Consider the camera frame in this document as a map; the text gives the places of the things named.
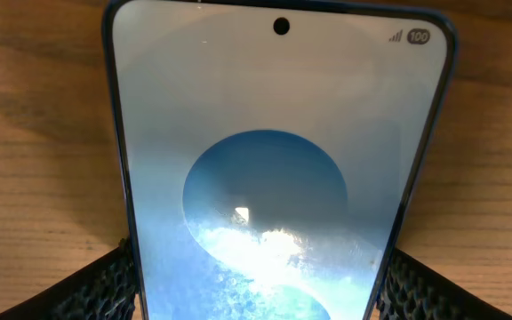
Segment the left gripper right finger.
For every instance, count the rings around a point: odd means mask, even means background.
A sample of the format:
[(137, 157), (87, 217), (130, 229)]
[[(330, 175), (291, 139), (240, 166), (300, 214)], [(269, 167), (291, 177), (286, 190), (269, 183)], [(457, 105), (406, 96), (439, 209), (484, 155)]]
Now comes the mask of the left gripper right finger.
[(380, 320), (512, 320), (412, 256), (395, 249), (377, 297)]

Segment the blue Galaxy smartphone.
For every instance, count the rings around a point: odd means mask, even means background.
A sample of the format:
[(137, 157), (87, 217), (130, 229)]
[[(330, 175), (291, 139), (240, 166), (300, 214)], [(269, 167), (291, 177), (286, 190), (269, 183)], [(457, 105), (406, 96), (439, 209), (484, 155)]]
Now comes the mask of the blue Galaxy smartphone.
[(426, 9), (111, 1), (102, 21), (147, 319), (366, 319), (444, 99)]

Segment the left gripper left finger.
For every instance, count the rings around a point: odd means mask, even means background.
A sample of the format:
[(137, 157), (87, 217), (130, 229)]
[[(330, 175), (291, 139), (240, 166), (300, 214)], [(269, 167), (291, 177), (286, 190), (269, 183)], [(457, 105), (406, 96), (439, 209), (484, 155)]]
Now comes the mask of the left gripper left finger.
[(124, 238), (113, 251), (0, 313), (0, 320), (132, 320), (138, 290)]

